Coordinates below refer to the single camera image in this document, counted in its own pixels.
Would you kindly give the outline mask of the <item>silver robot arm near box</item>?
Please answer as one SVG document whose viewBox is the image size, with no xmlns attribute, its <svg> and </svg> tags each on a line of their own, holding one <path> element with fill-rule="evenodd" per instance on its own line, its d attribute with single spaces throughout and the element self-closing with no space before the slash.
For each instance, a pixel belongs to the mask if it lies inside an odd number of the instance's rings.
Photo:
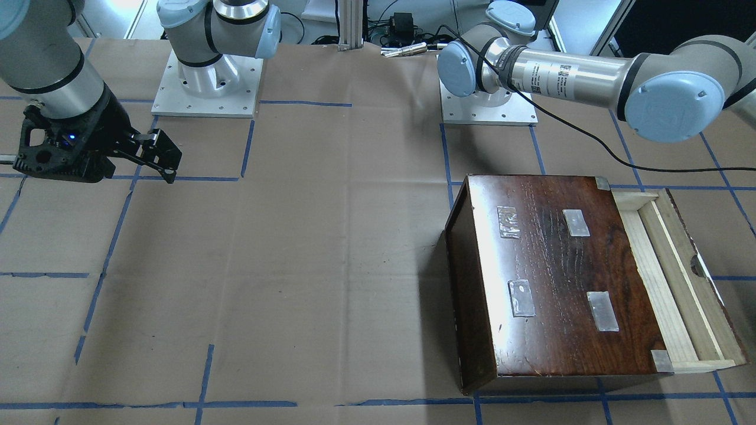
<svg viewBox="0 0 756 425">
<path fill-rule="evenodd" d="M 526 6 L 492 1 L 486 20 L 438 54 L 448 91 L 507 89 L 613 109 L 640 137 L 683 142 L 724 110 L 754 125 L 754 49 L 723 35 L 686 41 L 669 54 L 595 57 L 529 48 L 535 17 Z"/>
</svg>

